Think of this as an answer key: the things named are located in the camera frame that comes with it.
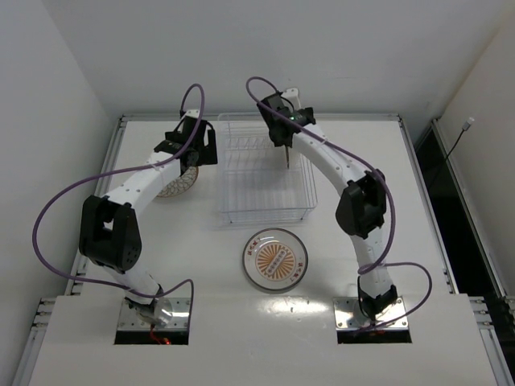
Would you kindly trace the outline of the floral patterned plate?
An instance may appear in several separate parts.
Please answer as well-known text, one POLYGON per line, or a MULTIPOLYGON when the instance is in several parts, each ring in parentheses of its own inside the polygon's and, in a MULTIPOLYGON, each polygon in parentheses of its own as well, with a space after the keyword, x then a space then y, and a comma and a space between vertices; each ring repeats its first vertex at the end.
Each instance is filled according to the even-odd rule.
POLYGON ((166 185, 158 194, 159 198, 171 198, 188 191, 196 182, 199 175, 199 167, 189 167, 183 175, 166 185))

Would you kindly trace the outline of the orange sunburst glass plate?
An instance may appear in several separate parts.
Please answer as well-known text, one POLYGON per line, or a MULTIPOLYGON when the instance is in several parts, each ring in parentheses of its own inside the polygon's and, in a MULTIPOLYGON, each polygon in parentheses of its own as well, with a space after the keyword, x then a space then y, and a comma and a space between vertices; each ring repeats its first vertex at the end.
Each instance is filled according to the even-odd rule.
POLYGON ((305 277, 309 256, 305 244, 285 228, 265 228, 254 233, 242 251, 242 269, 257 290, 284 294, 305 277))

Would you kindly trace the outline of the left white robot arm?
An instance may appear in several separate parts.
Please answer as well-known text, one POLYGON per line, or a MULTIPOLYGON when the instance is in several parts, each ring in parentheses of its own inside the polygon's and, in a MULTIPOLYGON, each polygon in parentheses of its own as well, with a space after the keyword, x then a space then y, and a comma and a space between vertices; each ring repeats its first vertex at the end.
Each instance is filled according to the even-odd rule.
POLYGON ((162 286, 143 268, 138 217, 152 200, 187 190, 198 168, 215 165, 216 133, 200 111, 181 113, 178 126, 165 134, 143 169, 103 196, 89 196, 82 207, 80 254, 102 267, 125 291, 129 307, 154 326, 173 317, 162 286))

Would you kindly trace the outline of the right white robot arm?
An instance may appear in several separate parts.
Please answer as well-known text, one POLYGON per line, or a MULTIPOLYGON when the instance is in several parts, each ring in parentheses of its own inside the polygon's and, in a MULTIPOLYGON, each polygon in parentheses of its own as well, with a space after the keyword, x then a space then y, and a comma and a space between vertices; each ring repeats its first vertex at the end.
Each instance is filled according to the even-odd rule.
POLYGON ((317 124, 312 108, 289 109, 279 91, 257 101, 257 107, 271 141, 307 158, 340 196, 335 217, 355 250, 360 310, 375 321, 398 297, 385 267, 396 220, 385 176, 364 159, 331 142, 317 124))

